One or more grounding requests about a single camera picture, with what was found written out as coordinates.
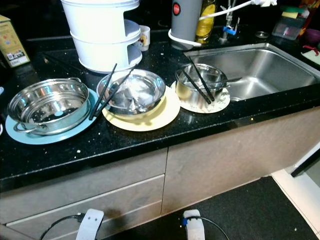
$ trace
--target stainless steel bowl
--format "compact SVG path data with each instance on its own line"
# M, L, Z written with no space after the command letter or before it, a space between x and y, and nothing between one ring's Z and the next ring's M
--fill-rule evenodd
M228 79L226 75L221 70L210 65L200 63L196 63L195 65L206 85L210 89L214 100L219 101L223 88L228 86ZM193 65L189 64L185 66L184 71L192 78L194 83L202 90L202 92L208 96ZM190 106L197 106L201 109L209 106L181 70L177 70L175 72L175 79L175 92L180 101Z
M103 100L108 98L110 92L119 85L128 73L129 70L126 70L112 75ZM98 83L96 87L98 96L102 94L106 81L105 79ZM165 91L166 85L157 74L142 69L134 69L109 101L107 109L111 113L126 118L146 114L159 104Z
M54 135L80 124L90 108L88 88L79 78L55 78L17 93L8 105L8 115L17 122L17 132Z

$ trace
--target cardboard box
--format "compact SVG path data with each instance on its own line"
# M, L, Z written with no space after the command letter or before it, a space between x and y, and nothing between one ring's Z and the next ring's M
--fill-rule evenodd
M9 18L0 15L0 51L11 68L30 62Z

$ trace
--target white hose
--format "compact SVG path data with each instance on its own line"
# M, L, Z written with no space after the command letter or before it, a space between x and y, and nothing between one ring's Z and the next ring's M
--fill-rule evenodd
M244 2L244 3L242 3L242 4L238 5L238 6L234 6L232 8L229 8L229 9L226 9L226 10L223 10L223 11L218 11L218 12L206 15L206 16L202 16L202 17L199 18L199 20L203 20L203 19L208 19L208 18L213 18L213 17L216 17L216 16L224 15L224 14L233 12L235 10L241 9L243 7L249 6L251 4L255 4L255 1L254 0L246 1L246 2Z
M168 36L169 36L169 38L171 38L172 40L174 40L174 41L176 41L176 42L179 42L179 43L182 43L182 44L189 44L189 45L192 45L192 46L194 46L194 47L200 47L200 46L201 46L201 43L199 43L199 42L184 40L184 39L181 39L181 38L172 36L172 34L171 34L171 28L170 28L170 30L169 30L169 32L168 32Z

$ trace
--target white stacked container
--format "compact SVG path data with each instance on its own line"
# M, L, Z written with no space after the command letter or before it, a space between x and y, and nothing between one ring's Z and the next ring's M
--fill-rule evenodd
M111 72L132 68L142 59L131 45L140 38L140 27L124 19L124 12L139 0L61 0L80 63L87 69Z

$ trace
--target red label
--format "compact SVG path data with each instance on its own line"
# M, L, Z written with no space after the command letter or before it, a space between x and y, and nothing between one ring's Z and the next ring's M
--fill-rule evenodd
M173 14L174 14L175 16L177 16L177 15L179 15L180 11L181 11L180 5L175 2L175 3L173 4Z

